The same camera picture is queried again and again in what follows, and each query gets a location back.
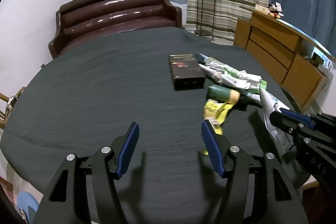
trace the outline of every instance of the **yellow plastic wrapper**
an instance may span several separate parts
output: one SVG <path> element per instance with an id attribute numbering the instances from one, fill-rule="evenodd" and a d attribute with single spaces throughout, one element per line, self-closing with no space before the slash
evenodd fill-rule
<path id="1" fill-rule="evenodd" d="M 211 99 L 206 102 L 203 117 L 205 120 L 209 120 L 216 134 L 223 135 L 221 124 L 225 121 L 228 111 L 233 106 L 233 104 L 219 103 Z M 203 155 L 208 155 L 206 149 L 203 150 Z"/>

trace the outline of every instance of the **metal pin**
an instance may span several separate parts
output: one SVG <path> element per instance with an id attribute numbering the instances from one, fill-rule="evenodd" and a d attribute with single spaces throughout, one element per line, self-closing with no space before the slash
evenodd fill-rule
<path id="1" fill-rule="evenodd" d="M 111 148 L 109 146 L 105 146 L 101 149 L 101 152 L 104 154 L 107 154 L 111 151 Z"/>
<path id="2" fill-rule="evenodd" d="M 68 161 L 72 161 L 72 160 L 74 160 L 75 159 L 75 155 L 74 154 L 69 154 L 68 156 L 67 156 L 67 160 Z"/>
<path id="3" fill-rule="evenodd" d="M 274 155 L 272 153 L 266 153 L 266 158 L 268 158 L 269 160 L 274 159 Z"/>
<path id="4" fill-rule="evenodd" d="M 237 152 L 239 152 L 240 149 L 239 149 L 238 146 L 233 145 L 233 146 L 230 147 L 230 150 L 234 153 L 237 153 Z"/>

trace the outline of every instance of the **dark gray bedsheet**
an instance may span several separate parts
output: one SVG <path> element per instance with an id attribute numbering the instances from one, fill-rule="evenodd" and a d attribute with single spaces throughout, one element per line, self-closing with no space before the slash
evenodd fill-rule
<path id="1" fill-rule="evenodd" d="M 244 49 L 177 28 L 127 32 L 88 42 L 43 67 L 11 114 L 1 140 L 3 154 L 43 193 L 68 154 L 91 155 L 136 121 L 137 147 L 128 172 L 115 182 L 129 223 L 210 222 L 225 182 L 209 158 L 200 156 L 207 89 L 174 91 L 168 65 L 170 54 L 194 52 L 261 75 L 267 90 L 289 106 L 278 84 Z M 232 110 L 223 132 L 248 153 L 276 153 L 257 106 Z M 282 164 L 299 187 L 308 174 L 293 160 L 294 153 Z M 88 195 L 97 221 L 91 187 Z"/>

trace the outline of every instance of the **wooden chair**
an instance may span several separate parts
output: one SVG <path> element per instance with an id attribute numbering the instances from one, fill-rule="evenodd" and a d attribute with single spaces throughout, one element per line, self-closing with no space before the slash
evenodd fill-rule
<path id="1" fill-rule="evenodd" d="M 0 93 L 0 99 L 5 101 L 7 103 L 6 105 L 6 109 L 5 112 L 2 112 L 0 110 L 0 128 L 1 129 L 5 129 L 5 125 L 6 122 L 9 118 L 9 115 L 12 112 L 12 109 L 17 101 L 17 99 L 20 97 L 20 95 L 22 94 L 22 92 L 25 90 L 25 87 L 23 86 L 17 93 L 16 95 L 12 96 L 12 97 L 7 97 L 6 95 L 3 95 L 2 93 Z"/>

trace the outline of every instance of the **chair armrest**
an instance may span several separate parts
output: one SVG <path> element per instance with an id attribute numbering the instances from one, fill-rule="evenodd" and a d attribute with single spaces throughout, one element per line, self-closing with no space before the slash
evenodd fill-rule
<path id="1" fill-rule="evenodd" d="M 177 28 L 182 28 L 182 10 L 180 7 L 175 7 L 169 0 L 163 0 L 163 6 L 167 12 L 166 16 L 170 20 L 176 22 Z"/>
<path id="2" fill-rule="evenodd" d="M 68 43 L 69 39 L 64 34 L 61 28 L 61 16 L 60 11 L 56 12 L 56 34 L 54 38 L 49 42 L 48 47 L 53 59 L 57 58 L 61 50 Z"/>

